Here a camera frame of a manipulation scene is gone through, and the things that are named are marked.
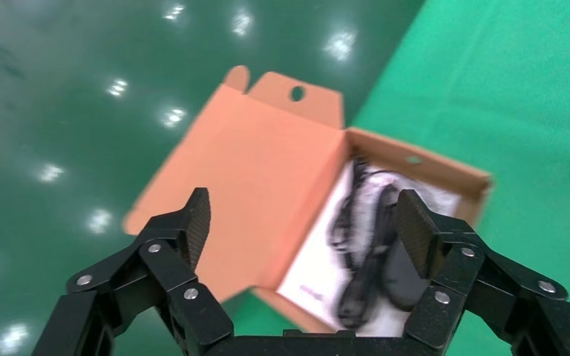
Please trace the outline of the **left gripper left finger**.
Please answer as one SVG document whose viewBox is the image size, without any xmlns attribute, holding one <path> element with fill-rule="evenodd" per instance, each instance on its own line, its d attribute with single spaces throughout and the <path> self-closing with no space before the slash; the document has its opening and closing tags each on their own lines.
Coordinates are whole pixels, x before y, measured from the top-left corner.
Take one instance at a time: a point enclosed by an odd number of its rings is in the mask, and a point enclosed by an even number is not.
<svg viewBox="0 0 570 356">
<path fill-rule="evenodd" d="M 209 234 L 206 188 L 178 211 L 152 217 L 126 248 L 67 282 L 35 355 L 111 355 L 114 340 L 148 309 L 185 355 L 205 355 L 233 335 L 233 325 L 195 273 Z"/>
</svg>

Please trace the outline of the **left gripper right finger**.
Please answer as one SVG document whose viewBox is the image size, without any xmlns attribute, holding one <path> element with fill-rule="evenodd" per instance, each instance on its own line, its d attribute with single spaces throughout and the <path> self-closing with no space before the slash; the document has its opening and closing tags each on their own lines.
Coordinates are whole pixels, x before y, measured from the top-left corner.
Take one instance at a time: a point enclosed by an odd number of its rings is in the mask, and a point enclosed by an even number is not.
<svg viewBox="0 0 570 356">
<path fill-rule="evenodd" d="M 513 355 L 570 355 L 570 301 L 560 283 L 495 252 L 466 221 L 431 211 L 413 190 L 399 194 L 396 227 L 429 282 L 406 338 L 443 355 L 470 312 Z"/>
</svg>

